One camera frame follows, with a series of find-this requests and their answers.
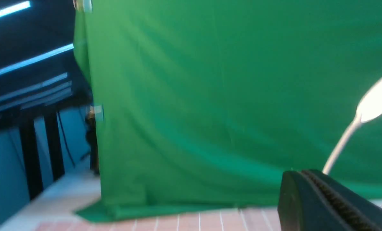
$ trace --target lamp head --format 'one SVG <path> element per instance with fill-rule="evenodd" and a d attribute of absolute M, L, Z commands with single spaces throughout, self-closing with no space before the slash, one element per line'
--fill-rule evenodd
<path fill-rule="evenodd" d="M 382 114 L 382 78 L 364 95 L 356 109 L 360 123 L 366 123 Z"/>

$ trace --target blue wall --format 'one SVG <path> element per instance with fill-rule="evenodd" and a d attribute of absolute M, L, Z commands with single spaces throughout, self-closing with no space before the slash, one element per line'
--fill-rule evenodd
<path fill-rule="evenodd" d="M 60 113 L 65 130 L 66 139 L 72 158 L 76 163 L 82 155 L 89 151 L 85 140 L 86 129 L 82 117 L 84 110 L 79 108 L 64 110 Z M 40 155 L 40 167 L 42 169 L 43 185 L 53 183 L 50 159 L 48 153 L 46 129 L 42 118 L 35 120 L 36 136 Z M 61 128 L 60 139 L 62 140 L 62 153 L 65 171 L 73 169 L 71 161 L 65 149 L 64 137 Z M 24 173 L 23 156 L 18 129 L 12 129 L 0 133 L 0 224 L 11 215 L 18 212 L 29 202 L 26 176 Z"/>

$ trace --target black cable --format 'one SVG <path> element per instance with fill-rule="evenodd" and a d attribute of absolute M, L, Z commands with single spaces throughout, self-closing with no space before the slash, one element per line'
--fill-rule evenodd
<path fill-rule="evenodd" d="M 74 163 L 73 158 L 71 157 L 70 149 L 68 148 L 67 140 L 65 138 L 64 128 L 62 126 L 62 117 L 60 116 L 59 111 L 57 111 L 57 115 L 59 117 L 60 127 L 62 129 L 63 139 L 64 139 L 64 143 L 65 143 L 65 149 L 67 150 L 67 154 L 68 154 L 68 157 L 70 158 L 71 164 L 73 165 L 73 167 L 76 167 L 76 163 Z"/>
<path fill-rule="evenodd" d="M 18 161 L 19 161 L 19 163 L 21 165 L 21 169 L 23 170 L 24 173 L 26 173 L 26 168 L 24 167 L 23 161 L 21 161 L 21 153 L 19 153 L 19 151 L 17 149 L 17 146 L 16 146 L 16 144 L 14 142 L 14 138 L 13 138 L 13 136 L 11 134 L 11 130 L 8 131 L 8 135 L 10 136 L 10 140 L 11 140 L 12 146 L 13 146 L 13 148 L 16 151 L 16 156 L 17 156 L 17 159 L 18 159 Z"/>

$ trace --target pink tile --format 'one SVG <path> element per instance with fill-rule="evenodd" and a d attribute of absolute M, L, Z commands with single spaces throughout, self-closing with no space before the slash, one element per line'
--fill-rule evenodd
<path fill-rule="evenodd" d="M 260 209 L 246 209 L 242 215 L 249 231 L 270 231 Z"/>
<path fill-rule="evenodd" d="M 187 213 L 179 216 L 179 231 L 200 231 L 200 216 L 198 213 Z"/>
<path fill-rule="evenodd" d="M 137 220 L 137 228 L 136 231 L 154 231 L 158 218 L 145 218 Z"/>
<path fill-rule="evenodd" d="M 279 222 L 279 215 L 276 209 L 263 209 L 264 213 L 264 219 L 267 219 L 269 222 L 269 225 L 272 227 L 271 230 L 273 231 L 281 231 L 281 225 Z"/>
<path fill-rule="evenodd" d="M 42 222 L 37 227 L 36 231 L 47 231 L 49 230 L 49 228 L 53 227 L 53 225 L 54 225 L 53 222 Z"/>
<path fill-rule="evenodd" d="M 87 222 L 80 222 L 75 224 L 70 231 L 91 231 L 92 224 Z"/>
<path fill-rule="evenodd" d="M 201 231 L 206 229 L 221 228 L 221 218 L 219 212 L 202 212 L 201 213 Z"/>
<path fill-rule="evenodd" d="M 177 230 L 179 222 L 179 215 L 160 217 L 158 221 L 157 230 L 159 231 L 171 231 Z"/>
<path fill-rule="evenodd" d="M 114 224 L 114 230 L 115 231 L 132 231 L 133 228 L 136 226 L 137 226 L 137 222 L 135 220 L 116 222 Z"/>
<path fill-rule="evenodd" d="M 72 228 L 73 222 L 56 222 L 52 228 L 50 228 L 50 231 L 68 231 L 70 228 Z"/>
<path fill-rule="evenodd" d="M 92 231 L 110 231 L 113 228 L 113 223 L 109 224 L 95 224 Z"/>
<path fill-rule="evenodd" d="M 221 212 L 224 231 L 244 230 L 244 221 L 238 210 L 224 210 Z"/>

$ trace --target green fabric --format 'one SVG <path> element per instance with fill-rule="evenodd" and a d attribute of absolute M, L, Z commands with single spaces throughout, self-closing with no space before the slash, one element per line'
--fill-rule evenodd
<path fill-rule="evenodd" d="M 76 19 L 111 221 L 275 206 L 282 172 L 322 169 L 382 76 L 382 1 L 93 0 Z M 382 198 L 382 117 L 332 177 Z"/>

